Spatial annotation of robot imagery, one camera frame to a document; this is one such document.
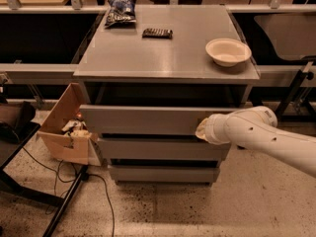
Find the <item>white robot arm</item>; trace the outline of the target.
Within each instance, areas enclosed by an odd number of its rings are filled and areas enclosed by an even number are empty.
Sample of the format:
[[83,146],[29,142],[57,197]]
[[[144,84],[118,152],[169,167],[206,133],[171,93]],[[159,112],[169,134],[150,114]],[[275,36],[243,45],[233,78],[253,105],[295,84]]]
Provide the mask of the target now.
[[233,143],[259,151],[316,177],[316,138],[278,129],[277,117],[267,107],[212,114],[198,125],[196,137],[214,145]]

